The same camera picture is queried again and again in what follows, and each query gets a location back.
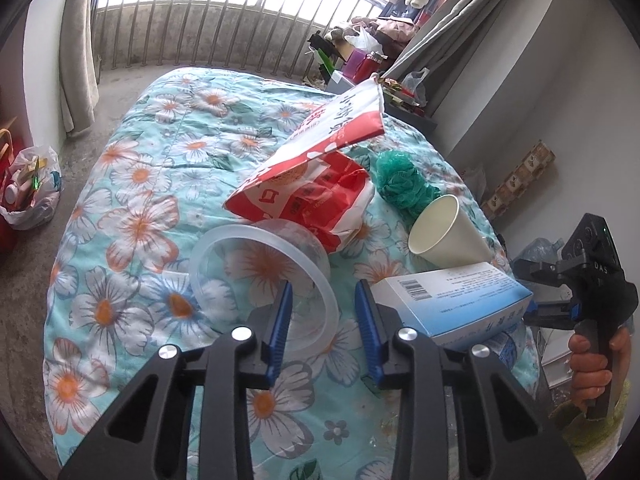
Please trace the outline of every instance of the metal bolt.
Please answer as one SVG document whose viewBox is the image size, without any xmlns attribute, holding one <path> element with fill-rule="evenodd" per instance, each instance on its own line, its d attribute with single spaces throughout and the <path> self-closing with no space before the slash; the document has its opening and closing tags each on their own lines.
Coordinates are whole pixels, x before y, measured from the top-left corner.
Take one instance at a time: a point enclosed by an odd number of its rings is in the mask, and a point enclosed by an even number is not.
<svg viewBox="0 0 640 480">
<path fill-rule="evenodd" d="M 178 347 L 174 345 L 164 345 L 158 350 L 161 359 L 173 359 L 178 355 Z"/>
<path fill-rule="evenodd" d="M 471 347 L 471 353 L 476 357 L 489 357 L 491 350 L 485 345 L 473 345 Z"/>
<path fill-rule="evenodd" d="M 413 328 L 404 327 L 398 330 L 398 337 L 403 341 L 413 341 L 418 337 L 418 333 Z"/>
<path fill-rule="evenodd" d="M 251 337 L 252 333 L 253 332 L 251 332 L 251 329 L 249 327 L 239 326 L 238 328 L 232 330 L 231 337 L 236 341 L 246 341 Z"/>
</svg>

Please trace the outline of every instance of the white paper cup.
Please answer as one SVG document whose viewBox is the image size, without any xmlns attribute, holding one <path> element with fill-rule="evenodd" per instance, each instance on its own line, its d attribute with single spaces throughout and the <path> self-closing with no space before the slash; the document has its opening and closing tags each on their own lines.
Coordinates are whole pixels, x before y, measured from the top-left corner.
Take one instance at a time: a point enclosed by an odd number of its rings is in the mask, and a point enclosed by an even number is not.
<svg viewBox="0 0 640 480">
<path fill-rule="evenodd" d="M 420 213 L 409 234 L 409 250 L 441 269 L 492 259 L 491 250 L 455 195 L 437 198 Z"/>
</svg>

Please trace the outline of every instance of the human hand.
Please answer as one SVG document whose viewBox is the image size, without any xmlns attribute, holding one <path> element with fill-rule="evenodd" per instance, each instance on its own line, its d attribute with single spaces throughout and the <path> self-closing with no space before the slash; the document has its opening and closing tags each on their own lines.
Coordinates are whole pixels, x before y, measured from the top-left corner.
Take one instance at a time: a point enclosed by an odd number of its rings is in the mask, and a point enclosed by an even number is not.
<svg viewBox="0 0 640 480">
<path fill-rule="evenodd" d="M 569 366 L 574 371 L 571 381 L 571 399 L 578 408 L 587 410 L 586 401 L 595 399 L 604 393 L 604 387 L 610 383 L 612 373 L 605 370 L 607 358 L 604 355 L 589 353 L 591 344 L 584 336 L 574 334 L 569 339 L 569 350 L 573 352 Z M 622 385 L 631 362 L 631 336 L 626 327 L 619 328 L 609 341 L 609 347 L 618 354 L 614 361 L 613 374 Z"/>
</svg>

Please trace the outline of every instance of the blue and white box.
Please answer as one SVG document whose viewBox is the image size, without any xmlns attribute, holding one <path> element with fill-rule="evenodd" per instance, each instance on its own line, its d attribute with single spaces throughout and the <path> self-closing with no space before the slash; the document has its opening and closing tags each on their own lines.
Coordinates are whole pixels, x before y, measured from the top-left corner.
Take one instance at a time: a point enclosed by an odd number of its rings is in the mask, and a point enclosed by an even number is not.
<svg viewBox="0 0 640 480">
<path fill-rule="evenodd" d="M 398 311 L 405 326 L 438 345 L 466 350 L 518 322 L 532 293 L 489 263 L 385 278 L 376 302 Z"/>
</svg>

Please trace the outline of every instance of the balcony railing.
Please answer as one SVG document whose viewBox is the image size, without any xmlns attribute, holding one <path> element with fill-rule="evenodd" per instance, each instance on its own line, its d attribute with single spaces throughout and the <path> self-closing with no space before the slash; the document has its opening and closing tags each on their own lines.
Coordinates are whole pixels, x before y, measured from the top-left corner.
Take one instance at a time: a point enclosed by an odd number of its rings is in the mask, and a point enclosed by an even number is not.
<svg viewBox="0 0 640 480">
<path fill-rule="evenodd" d="M 98 0 L 94 52 L 100 69 L 162 65 L 239 68 L 303 78 L 306 40 L 353 16 L 375 17 L 383 0 Z"/>
</svg>

